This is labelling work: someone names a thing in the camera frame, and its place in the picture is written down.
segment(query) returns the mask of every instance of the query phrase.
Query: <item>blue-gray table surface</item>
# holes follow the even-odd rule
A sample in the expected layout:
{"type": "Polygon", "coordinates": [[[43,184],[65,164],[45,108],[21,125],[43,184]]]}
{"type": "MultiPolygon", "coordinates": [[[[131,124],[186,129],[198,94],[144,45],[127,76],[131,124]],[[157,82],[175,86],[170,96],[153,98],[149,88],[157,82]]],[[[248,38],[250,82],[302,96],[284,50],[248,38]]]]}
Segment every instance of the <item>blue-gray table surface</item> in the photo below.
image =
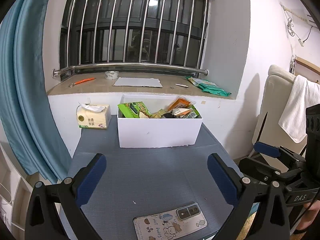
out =
{"type": "MultiPolygon", "coordinates": [[[[68,176],[73,177],[96,153],[107,158],[107,168],[89,202],[81,209],[102,239],[137,240],[133,218],[157,214],[197,202],[208,226],[181,240],[198,240],[220,229],[232,210],[207,169],[207,158],[218,153],[227,166],[236,164],[202,124],[196,143],[168,148],[120,148],[117,118],[107,130],[82,129],[68,176]]],[[[71,240],[76,239],[60,210],[71,240]]]]}

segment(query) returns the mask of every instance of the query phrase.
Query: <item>screw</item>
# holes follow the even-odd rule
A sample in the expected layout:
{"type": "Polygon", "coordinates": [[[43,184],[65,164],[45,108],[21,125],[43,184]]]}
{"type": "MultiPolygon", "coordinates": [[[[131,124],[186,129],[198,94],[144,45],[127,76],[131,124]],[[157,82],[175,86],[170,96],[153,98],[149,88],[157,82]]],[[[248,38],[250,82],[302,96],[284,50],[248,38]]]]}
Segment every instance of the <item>screw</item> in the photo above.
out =
{"type": "Polygon", "coordinates": [[[273,181],[273,182],[272,182],[272,185],[273,185],[274,187],[279,187],[279,183],[278,183],[277,181],[273,181]]]}
{"type": "Polygon", "coordinates": [[[249,184],[249,183],[251,182],[251,180],[250,180],[249,178],[247,178],[247,177],[243,177],[243,178],[242,178],[242,182],[243,182],[244,184],[249,184]]]}
{"type": "Polygon", "coordinates": [[[70,184],[72,182],[72,178],[65,178],[63,182],[64,184],[70,184]]]}
{"type": "Polygon", "coordinates": [[[39,188],[39,187],[41,187],[42,186],[42,182],[41,181],[38,181],[37,183],[36,183],[36,185],[35,185],[35,187],[37,187],[37,188],[39,188]]]}

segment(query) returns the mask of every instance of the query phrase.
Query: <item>window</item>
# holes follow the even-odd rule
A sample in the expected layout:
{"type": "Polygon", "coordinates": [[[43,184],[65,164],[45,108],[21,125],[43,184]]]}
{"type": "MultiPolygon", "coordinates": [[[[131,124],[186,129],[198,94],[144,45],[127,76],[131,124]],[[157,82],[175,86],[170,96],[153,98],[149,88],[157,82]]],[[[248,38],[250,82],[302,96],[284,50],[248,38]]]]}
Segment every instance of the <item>window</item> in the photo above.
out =
{"type": "Polygon", "coordinates": [[[205,73],[200,61],[209,0],[165,0],[162,11],[163,1],[67,0],[60,69],[205,73]]]}

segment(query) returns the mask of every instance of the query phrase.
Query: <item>power plug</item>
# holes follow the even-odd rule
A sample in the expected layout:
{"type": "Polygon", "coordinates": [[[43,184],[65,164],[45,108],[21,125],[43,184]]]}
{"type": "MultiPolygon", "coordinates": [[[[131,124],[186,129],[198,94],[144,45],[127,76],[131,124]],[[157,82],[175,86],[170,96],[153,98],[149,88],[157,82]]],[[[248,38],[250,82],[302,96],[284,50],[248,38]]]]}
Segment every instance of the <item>power plug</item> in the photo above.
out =
{"type": "Polygon", "coordinates": [[[304,47],[304,42],[301,39],[298,39],[298,41],[299,41],[301,47],[304,47]]]}

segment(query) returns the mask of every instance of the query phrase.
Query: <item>towel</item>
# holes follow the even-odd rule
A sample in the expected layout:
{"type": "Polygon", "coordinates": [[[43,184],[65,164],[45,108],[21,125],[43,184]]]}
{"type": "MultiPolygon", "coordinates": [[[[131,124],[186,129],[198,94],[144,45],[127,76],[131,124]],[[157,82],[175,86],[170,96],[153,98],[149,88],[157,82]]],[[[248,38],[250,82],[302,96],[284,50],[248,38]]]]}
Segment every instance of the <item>towel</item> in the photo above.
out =
{"type": "Polygon", "coordinates": [[[320,103],[320,85],[298,75],[278,124],[295,143],[306,136],[306,108],[320,103]]]}

